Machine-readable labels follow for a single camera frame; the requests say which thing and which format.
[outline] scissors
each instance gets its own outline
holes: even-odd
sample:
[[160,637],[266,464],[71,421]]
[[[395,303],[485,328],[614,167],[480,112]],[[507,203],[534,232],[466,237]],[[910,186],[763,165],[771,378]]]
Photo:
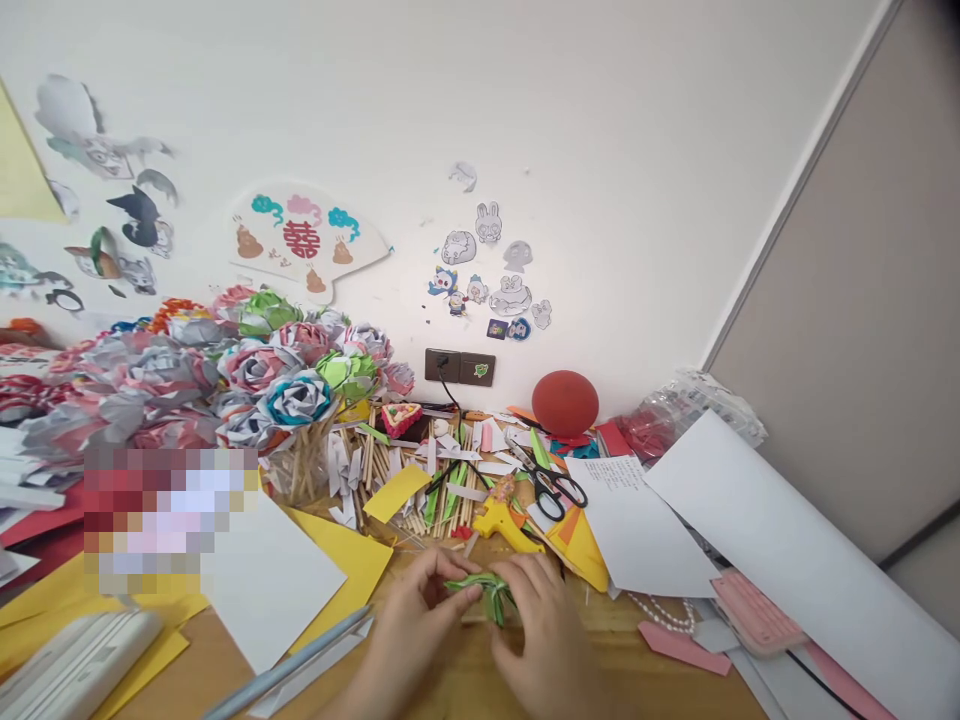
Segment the scissors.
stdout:
[[554,522],[563,520],[567,511],[560,501],[561,496],[567,498],[575,507],[584,508],[587,506],[587,494],[576,480],[566,473],[543,467],[532,459],[512,438],[508,437],[506,441],[517,460],[523,463],[524,470],[530,474],[530,479],[533,481],[533,493],[537,499],[537,507],[544,515]]

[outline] pixelated blur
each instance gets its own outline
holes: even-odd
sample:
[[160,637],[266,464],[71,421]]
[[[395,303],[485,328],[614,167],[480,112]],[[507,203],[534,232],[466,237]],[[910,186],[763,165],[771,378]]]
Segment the pixelated blur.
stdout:
[[199,592],[212,553],[244,491],[259,487],[252,450],[97,449],[84,457],[88,581],[111,595]]

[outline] red ball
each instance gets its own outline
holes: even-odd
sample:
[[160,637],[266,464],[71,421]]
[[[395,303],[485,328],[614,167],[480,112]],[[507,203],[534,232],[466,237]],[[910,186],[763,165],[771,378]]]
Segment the red ball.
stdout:
[[544,375],[533,389],[533,414],[551,435],[578,437],[596,422],[599,412],[593,383],[572,370]]

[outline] pen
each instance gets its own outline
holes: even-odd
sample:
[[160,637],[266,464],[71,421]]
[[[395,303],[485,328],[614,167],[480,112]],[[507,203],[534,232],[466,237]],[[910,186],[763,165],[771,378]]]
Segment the pen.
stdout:
[[290,675],[299,670],[308,660],[316,657],[335,643],[341,637],[354,629],[362,621],[367,613],[370,612],[370,606],[366,605],[357,610],[352,615],[344,618],[323,635],[312,641],[303,650],[292,655],[265,673],[257,675],[253,680],[228,696],[223,702],[212,710],[209,710],[203,720],[227,720],[232,718],[238,712],[257,698],[265,695],[268,691],[286,680]]

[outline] desk surface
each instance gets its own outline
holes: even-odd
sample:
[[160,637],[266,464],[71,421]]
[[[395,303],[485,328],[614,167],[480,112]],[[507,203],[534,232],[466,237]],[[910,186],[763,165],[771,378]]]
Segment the desk surface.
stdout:
[[[481,540],[471,558],[486,566],[509,552],[499,536],[494,536],[489,541]],[[375,605],[382,603],[393,579],[413,557],[409,552],[394,553],[374,592]],[[609,682],[620,697],[637,708],[637,717],[765,720],[766,715],[735,668],[724,678],[651,652],[637,632],[637,623],[645,615],[634,603],[625,598],[614,603],[592,588],[588,593],[587,584],[570,573],[566,582]],[[682,612],[679,607],[668,609]],[[183,634],[190,647],[117,714],[117,720],[199,718],[253,677],[212,608],[190,620]],[[315,717],[317,709],[349,681],[367,646],[362,643],[274,718]],[[527,715],[493,663],[486,628],[474,624],[464,625],[451,635],[403,717],[519,720]]]

